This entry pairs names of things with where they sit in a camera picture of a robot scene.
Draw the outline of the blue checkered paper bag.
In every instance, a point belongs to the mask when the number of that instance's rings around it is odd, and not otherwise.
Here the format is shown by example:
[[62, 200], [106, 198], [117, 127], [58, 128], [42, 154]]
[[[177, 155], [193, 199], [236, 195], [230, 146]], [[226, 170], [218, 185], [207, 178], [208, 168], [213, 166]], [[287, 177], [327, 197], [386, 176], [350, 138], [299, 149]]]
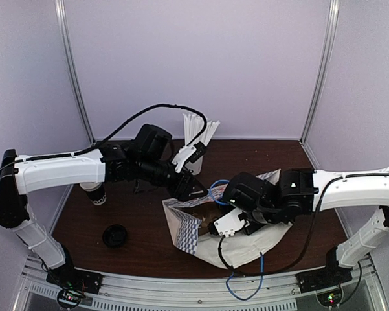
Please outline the blue checkered paper bag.
[[221, 179], [212, 184], [205, 197], [180, 202], [170, 198], [162, 201], [164, 213], [173, 245], [181, 251], [191, 254], [213, 266], [225, 268], [218, 255], [218, 244], [223, 243], [222, 256], [231, 268], [238, 268], [263, 256], [281, 241], [292, 227], [288, 224], [263, 224], [256, 233], [247, 235], [244, 229], [252, 227], [251, 222], [239, 220], [240, 209], [229, 212], [218, 220], [217, 235], [201, 234], [200, 229], [205, 223], [204, 212], [195, 216], [196, 207], [204, 207], [207, 203], [215, 203], [217, 197], [222, 197], [228, 180]]

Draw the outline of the black paper cups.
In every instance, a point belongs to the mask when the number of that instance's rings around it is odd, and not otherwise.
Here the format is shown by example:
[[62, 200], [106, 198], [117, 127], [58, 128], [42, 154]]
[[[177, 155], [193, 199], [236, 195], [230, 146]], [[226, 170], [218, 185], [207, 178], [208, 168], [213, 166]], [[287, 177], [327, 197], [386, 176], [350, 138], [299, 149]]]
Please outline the black paper cups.
[[103, 183], [80, 183], [87, 197], [94, 205], [102, 205], [106, 202], [106, 192]]

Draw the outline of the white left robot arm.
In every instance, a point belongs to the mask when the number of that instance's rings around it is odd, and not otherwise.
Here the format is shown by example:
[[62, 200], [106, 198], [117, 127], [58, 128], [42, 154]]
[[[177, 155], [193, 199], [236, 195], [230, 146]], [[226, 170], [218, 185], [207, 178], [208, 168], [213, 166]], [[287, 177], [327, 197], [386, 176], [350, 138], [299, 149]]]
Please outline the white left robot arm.
[[80, 282], [66, 247], [41, 226], [28, 204], [27, 195], [36, 190], [79, 184], [93, 198], [104, 203], [104, 183], [143, 180], [164, 187], [181, 202], [207, 195], [207, 190], [185, 168], [198, 155], [194, 147], [183, 147], [170, 161], [161, 152], [139, 149], [129, 143], [94, 146], [89, 151], [54, 155], [17, 155], [14, 149], [3, 155], [0, 167], [0, 226], [11, 229], [48, 267], [49, 273], [67, 288]]

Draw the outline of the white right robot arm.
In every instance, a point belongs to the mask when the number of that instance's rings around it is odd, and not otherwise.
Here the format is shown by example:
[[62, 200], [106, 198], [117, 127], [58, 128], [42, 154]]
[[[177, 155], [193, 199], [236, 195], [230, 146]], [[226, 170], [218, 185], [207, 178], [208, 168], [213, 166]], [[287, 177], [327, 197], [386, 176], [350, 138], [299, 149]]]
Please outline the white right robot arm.
[[319, 281], [334, 285], [356, 263], [389, 237], [389, 167], [357, 172], [291, 169], [271, 184], [252, 177], [241, 184], [241, 208], [255, 224], [279, 224], [297, 216], [332, 209], [375, 207], [371, 218], [345, 242], [327, 252]]

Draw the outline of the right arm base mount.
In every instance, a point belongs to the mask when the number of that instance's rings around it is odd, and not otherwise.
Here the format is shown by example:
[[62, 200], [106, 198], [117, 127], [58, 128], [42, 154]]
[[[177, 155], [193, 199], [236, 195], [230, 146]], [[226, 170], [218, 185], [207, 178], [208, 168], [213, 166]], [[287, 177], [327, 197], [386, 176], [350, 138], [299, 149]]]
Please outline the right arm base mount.
[[315, 292], [316, 299], [326, 308], [337, 307], [344, 300], [342, 284], [352, 280], [351, 270], [320, 268], [296, 275], [300, 292]]

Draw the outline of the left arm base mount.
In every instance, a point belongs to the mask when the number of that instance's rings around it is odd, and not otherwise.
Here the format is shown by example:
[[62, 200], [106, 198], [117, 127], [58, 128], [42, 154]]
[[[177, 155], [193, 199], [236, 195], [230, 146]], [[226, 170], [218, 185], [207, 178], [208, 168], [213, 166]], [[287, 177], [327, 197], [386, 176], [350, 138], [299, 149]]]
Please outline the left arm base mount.
[[52, 270], [46, 272], [46, 281], [60, 288], [56, 294], [56, 302], [64, 309], [78, 307], [88, 299], [87, 294], [98, 294], [104, 278], [100, 273], [75, 270], [73, 278], [65, 281]]

